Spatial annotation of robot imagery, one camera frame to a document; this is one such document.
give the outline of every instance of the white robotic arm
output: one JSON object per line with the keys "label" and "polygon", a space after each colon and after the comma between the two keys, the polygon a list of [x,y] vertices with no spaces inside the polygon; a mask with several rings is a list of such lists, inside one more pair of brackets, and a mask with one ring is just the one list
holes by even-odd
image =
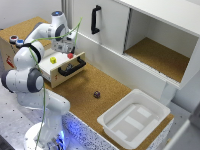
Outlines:
{"label": "white robotic arm", "polygon": [[[60,38],[68,32],[70,30],[65,15],[60,11],[56,11],[52,13],[51,24],[36,24],[33,31],[25,39],[24,45],[14,57],[14,64],[17,69],[6,71],[1,77],[2,85],[10,92],[17,94],[20,105],[38,109],[44,106],[44,81],[42,74],[36,68],[36,64],[39,64],[44,56],[44,47],[39,41],[31,42],[39,38],[51,38],[53,50],[67,54],[74,53],[76,33],[72,32],[68,36]],[[32,57],[29,47],[37,62]],[[65,98],[49,90],[46,90],[45,101],[46,108],[50,110],[50,113],[45,117],[39,146],[42,150],[54,150],[55,147],[51,148],[49,143],[54,141],[54,145],[56,145],[57,136],[62,132],[62,115],[69,111],[70,103]],[[66,147],[60,146],[59,149],[65,150]]]}

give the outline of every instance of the drawer handle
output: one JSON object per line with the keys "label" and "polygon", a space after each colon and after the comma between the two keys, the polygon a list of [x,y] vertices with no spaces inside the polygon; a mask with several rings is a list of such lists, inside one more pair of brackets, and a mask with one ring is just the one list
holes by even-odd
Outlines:
{"label": "drawer handle", "polygon": [[77,61],[80,63],[77,66],[71,68],[71,69],[66,69],[65,71],[63,71],[61,69],[61,67],[58,68],[58,72],[62,75],[62,76],[69,76],[70,74],[76,72],[77,70],[79,70],[80,68],[84,67],[86,65],[86,62],[84,60],[82,60],[80,58],[80,56],[77,58]]}
{"label": "drawer handle", "polygon": [[98,33],[100,30],[96,28],[96,12],[101,10],[101,7],[96,5],[96,8],[92,10],[92,24],[91,24],[91,30],[92,34]]}

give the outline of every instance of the plastic tub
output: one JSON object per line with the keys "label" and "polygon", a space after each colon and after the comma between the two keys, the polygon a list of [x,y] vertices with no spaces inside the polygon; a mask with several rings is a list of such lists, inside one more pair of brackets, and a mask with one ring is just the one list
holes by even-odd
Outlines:
{"label": "plastic tub", "polygon": [[125,149],[136,149],[170,113],[170,109],[135,89],[97,121]]}

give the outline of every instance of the green cable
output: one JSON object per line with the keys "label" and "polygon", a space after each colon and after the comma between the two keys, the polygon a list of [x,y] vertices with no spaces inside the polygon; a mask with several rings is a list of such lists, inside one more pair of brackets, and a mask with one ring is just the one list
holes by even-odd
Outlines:
{"label": "green cable", "polygon": [[[63,37],[65,37],[65,36],[71,34],[74,30],[77,29],[76,37],[75,37],[75,45],[76,45],[78,30],[79,30],[81,21],[82,21],[82,18],[80,19],[78,25],[77,25],[73,30],[71,30],[70,32],[66,33],[66,34],[63,35],[63,36],[49,37],[49,38],[39,38],[39,39],[33,40],[31,43],[34,43],[35,41],[38,41],[38,40],[49,40],[49,39],[63,38]],[[39,65],[38,65],[38,62],[37,62],[37,60],[36,60],[36,58],[35,58],[35,56],[34,56],[34,54],[33,54],[33,52],[32,52],[32,50],[31,50],[30,47],[29,47],[29,51],[30,51],[30,53],[31,53],[31,55],[32,55],[32,57],[33,57],[33,59],[34,59],[34,61],[36,62],[36,65],[37,65],[39,71],[41,72],[41,69],[40,69],[40,67],[39,67]],[[44,109],[44,112],[43,112],[42,123],[41,123],[41,126],[40,126],[40,130],[39,130],[39,134],[38,134],[38,138],[37,138],[35,150],[37,149],[37,145],[38,145],[38,142],[39,142],[39,139],[40,139],[40,133],[41,133],[41,130],[42,130],[42,125],[43,125],[43,123],[44,123],[44,117],[45,117],[45,112],[46,112],[46,106],[45,106],[45,105],[46,105],[46,102],[45,102],[45,98],[46,98],[45,90],[46,90],[46,89],[45,89],[44,83],[43,83],[43,89],[44,89],[44,99],[43,99],[43,105],[44,105],[44,108],[43,108],[43,109]]]}

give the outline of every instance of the cabinet opening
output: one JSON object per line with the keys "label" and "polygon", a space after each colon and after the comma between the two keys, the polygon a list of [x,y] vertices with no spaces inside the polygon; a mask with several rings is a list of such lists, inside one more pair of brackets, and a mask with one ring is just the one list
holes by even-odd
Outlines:
{"label": "cabinet opening", "polygon": [[181,83],[198,37],[131,10],[124,55]]}

